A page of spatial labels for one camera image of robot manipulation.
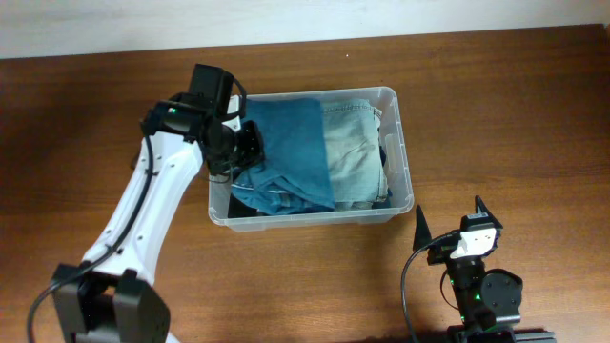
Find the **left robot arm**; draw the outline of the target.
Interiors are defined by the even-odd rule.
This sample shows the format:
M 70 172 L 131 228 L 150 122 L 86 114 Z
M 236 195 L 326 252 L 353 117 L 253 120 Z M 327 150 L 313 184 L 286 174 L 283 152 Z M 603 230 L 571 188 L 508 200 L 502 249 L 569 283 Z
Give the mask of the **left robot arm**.
M 67 342 L 174 342 L 171 312 L 155 291 L 159 254 L 177 207 L 206 169 L 230 183 L 264 158 L 247 93 L 219 67 L 197 64 L 190 86 L 157 102 L 141 122 L 130 182 L 79 265 L 61 264 L 35 300 L 51 297 Z

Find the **dark blue jeans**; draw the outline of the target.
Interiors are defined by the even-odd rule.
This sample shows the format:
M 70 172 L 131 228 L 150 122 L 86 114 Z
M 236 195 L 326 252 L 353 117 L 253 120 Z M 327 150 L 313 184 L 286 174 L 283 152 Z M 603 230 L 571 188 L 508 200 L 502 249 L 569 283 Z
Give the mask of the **dark blue jeans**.
M 260 131 L 264 160 L 236 173 L 232 195 L 267 215 L 333 211 L 321 103 L 249 100 L 246 118 Z

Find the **teal blue garment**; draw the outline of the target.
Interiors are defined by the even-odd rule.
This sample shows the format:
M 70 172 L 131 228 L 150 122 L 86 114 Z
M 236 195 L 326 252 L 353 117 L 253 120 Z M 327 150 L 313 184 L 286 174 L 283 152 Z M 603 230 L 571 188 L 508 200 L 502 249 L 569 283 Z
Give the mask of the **teal blue garment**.
M 375 122 L 376 122 L 376 129 L 377 129 L 377 133 L 379 134 L 378 136 L 378 144 L 379 144 L 379 156 L 380 156 L 380 161 L 381 161 L 381 166 L 385 167 L 386 164 L 386 160 L 387 160 L 387 154 L 382 146 L 382 140 L 381 140 L 381 135 L 380 135 L 380 124 L 381 124 L 381 116 L 382 116 L 382 111 L 379 109 L 375 109 L 374 110 L 374 117 L 375 117 Z M 392 198 L 392 191 L 390 188 L 387 188 L 387 194 L 385 195 L 385 197 L 381 200 L 381 201 L 377 201 L 373 204 L 372 208 L 373 209 L 388 209 L 391 207 L 391 198 Z

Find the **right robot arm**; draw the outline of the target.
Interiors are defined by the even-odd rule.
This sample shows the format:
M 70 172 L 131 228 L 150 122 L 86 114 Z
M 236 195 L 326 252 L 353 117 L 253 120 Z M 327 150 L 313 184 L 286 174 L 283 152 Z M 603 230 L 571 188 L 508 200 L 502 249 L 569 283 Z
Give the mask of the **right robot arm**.
M 475 197 L 475 212 L 461 217 L 458 229 L 436 238 L 431 235 L 421 207 L 416 207 L 413 253 L 401 272 L 400 291 L 403 315 L 412 342 L 555 342 L 556 335 L 545 330 L 519 332 L 522 279 L 503 269 L 488 270 L 483 259 L 497 247 L 503 226 L 488 210 L 480 196 Z M 443 265 L 442 279 L 448 279 L 455 296 L 461 323 L 445 333 L 419 338 L 414 330 L 407 304 L 406 273 L 423 252 L 427 263 Z

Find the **light blue jeans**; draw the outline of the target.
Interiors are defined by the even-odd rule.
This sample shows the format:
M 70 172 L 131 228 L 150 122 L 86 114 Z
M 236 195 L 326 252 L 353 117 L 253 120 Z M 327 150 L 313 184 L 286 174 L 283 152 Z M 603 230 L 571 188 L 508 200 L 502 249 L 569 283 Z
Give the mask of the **light blue jeans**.
M 369 210 L 389 195 L 380 152 L 382 111 L 366 99 L 322 104 L 330 180 L 338 211 Z

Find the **large black garment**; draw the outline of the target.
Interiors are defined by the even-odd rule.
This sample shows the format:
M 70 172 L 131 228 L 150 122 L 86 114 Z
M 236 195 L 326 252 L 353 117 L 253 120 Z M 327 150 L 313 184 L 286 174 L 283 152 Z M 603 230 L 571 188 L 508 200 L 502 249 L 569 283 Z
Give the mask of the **large black garment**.
M 246 206 L 233 194 L 230 195 L 227 214 L 229 218 L 256 217 L 257 215 L 257 209 Z

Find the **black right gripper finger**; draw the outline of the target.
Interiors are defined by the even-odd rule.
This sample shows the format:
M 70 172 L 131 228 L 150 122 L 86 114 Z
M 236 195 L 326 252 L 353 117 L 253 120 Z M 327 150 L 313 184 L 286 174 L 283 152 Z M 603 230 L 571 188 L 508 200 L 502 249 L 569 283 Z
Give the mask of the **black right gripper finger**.
M 426 247 L 432 241 L 432 235 L 427 224 L 423 209 L 420 205 L 416 207 L 416 229 L 413 243 L 413 251 Z
M 479 195 L 475 196 L 476 212 L 480 215 L 486 214 L 486 218 L 494 223 L 496 229 L 502 229 L 502 224 L 496 219 L 492 212 L 487 208 L 482 198 Z

